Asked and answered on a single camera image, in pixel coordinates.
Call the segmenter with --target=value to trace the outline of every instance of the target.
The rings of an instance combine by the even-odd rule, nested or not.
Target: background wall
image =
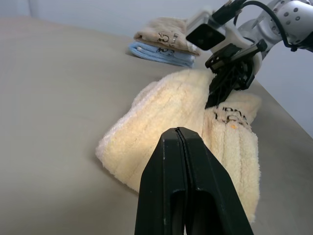
[[[28,0],[0,0],[0,17],[30,16]]]
[[[201,7],[219,8],[226,0],[0,0],[0,16],[25,15],[64,24],[87,27],[119,35],[133,36],[148,20],[159,16],[188,18]],[[249,6],[238,24],[256,18],[261,12]],[[311,52],[290,52],[276,45],[257,80],[313,137],[313,79]]]

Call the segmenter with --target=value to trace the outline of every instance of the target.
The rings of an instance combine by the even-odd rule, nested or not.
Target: yellow towel
[[[183,70],[151,83],[100,141],[96,155],[111,174],[138,192],[141,174],[161,134],[179,126],[193,130],[229,173],[252,222],[260,171],[257,137],[250,124],[261,100],[233,92],[226,102],[205,110],[213,77],[209,70]]]
[[[134,39],[156,47],[200,55],[201,50],[186,40],[186,31],[187,19],[159,17],[136,32]]]

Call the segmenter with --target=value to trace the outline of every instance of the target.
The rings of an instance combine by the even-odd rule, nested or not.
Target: blue towel
[[[171,49],[154,47],[140,42],[134,42],[129,45],[130,51],[143,59],[158,61],[162,63],[193,67],[195,56]]]

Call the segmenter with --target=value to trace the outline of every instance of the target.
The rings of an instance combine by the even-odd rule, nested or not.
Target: black cable
[[[227,2],[213,13],[212,18],[219,25],[224,25],[237,15],[237,12],[242,9],[246,1],[247,0],[234,0],[233,2]]]
[[[288,39],[287,39],[287,35],[286,35],[286,31],[282,25],[282,23],[279,21],[278,17],[275,15],[275,13],[268,7],[266,6],[265,4],[259,2],[259,1],[247,1],[243,4],[243,8],[245,6],[249,6],[249,5],[255,5],[255,6],[258,6],[260,8],[262,8],[266,13],[269,14],[269,16],[273,19],[273,21],[275,22],[275,24],[277,25],[277,28],[278,28],[278,31],[280,32],[280,35],[283,39],[283,42],[284,42],[284,45],[285,47],[288,47],[288,48],[292,48],[294,50],[297,49],[297,46],[296,45],[293,45],[293,44],[290,44],[288,42]],[[236,25],[237,23],[237,19],[238,19],[238,15],[234,18],[234,24]]]

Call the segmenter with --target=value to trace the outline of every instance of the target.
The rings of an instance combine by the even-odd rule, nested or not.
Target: gray table surface
[[[137,195],[94,151],[141,89],[184,68],[131,56],[131,41],[0,20],[0,234],[134,234]],[[313,140],[257,81],[250,91],[263,99],[254,233],[311,235]]]

